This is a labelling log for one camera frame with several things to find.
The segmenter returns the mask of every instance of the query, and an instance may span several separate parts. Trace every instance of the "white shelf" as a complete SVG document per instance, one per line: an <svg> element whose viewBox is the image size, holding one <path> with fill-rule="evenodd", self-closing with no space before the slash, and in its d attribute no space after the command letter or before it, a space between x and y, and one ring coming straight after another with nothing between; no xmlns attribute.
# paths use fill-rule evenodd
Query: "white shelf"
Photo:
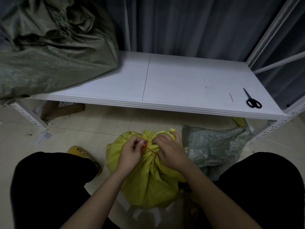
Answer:
<svg viewBox="0 0 305 229"><path fill-rule="evenodd" d="M261 109L248 107L243 88ZM271 120L285 116L243 62L140 52L120 52L117 69L31 98Z"/></svg>

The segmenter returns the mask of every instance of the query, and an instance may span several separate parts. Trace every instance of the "yellow bag under shelf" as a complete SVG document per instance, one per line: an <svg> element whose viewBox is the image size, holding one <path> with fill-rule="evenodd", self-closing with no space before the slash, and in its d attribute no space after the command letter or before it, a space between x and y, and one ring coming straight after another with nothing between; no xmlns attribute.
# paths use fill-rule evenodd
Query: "yellow bag under shelf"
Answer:
<svg viewBox="0 0 305 229"><path fill-rule="evenodd" d="M107 145L106 163L112 173L116 169L122 145L132 135L135 134L147 140L139 164L124 181L121 189L131 205L144 208L167 207L181 197L178 181L185 182L184 177L179 172L162 165L157 156L159 147L152 145L152 139L162 132L169 134L174 139L169 131L155 133L152 130L144 130L142 134L128 131L119 136L112 144Z"/></svg>

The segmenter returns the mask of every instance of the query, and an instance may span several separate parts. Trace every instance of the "black scissors handle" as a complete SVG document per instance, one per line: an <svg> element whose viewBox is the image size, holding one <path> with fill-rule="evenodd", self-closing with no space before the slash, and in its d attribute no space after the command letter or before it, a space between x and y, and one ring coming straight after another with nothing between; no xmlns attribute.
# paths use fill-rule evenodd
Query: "black scissors handle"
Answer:
<svg viewBox="0 0 305 229"><path fill-rule="evenodd" d="M255 99L248 99L247 105L251 108L262 108L262 104Z"/></svg>

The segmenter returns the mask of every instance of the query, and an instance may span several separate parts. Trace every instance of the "hand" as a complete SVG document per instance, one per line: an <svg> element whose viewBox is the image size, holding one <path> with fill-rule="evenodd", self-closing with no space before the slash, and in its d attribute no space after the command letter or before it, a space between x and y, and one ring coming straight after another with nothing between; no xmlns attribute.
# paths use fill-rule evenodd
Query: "hand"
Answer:
<svg viewBox="0 0 305 229"><path fill-rule="evenodd" d="M119 161L116 171L125 178L131 173L141 158L141 148L147 142L137 135L132 135L131 138L122 146Z"/></svg>
<svg viewBox="0 0 305 229"><path fill-rule="evenodd" d="M167 167L181 172L183 167L191 160L181 146L180 135L175 131L170 131L170 134L175 136L175 140L166 133L159 133L152 140L152 144L157 144L161 149L158 152L158 156L162 161L162 164Z"/></svg>

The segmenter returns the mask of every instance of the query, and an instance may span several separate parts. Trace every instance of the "black pants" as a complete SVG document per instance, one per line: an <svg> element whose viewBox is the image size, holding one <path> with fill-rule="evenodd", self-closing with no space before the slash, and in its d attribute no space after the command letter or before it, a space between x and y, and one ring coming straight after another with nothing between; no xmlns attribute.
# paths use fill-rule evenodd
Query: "black pants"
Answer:
<svg viewBox="0 0 305 229"><path fill-rule="evenodd" d="M72 154L38 152L24 158L11 185L16 228L60 228L90 197L84 185L96 174L91 160ZM279 155L255 153L215 184L262 228L303 228L303 180ZM103 228L110 227L118 228L107 219Z"/></svg>

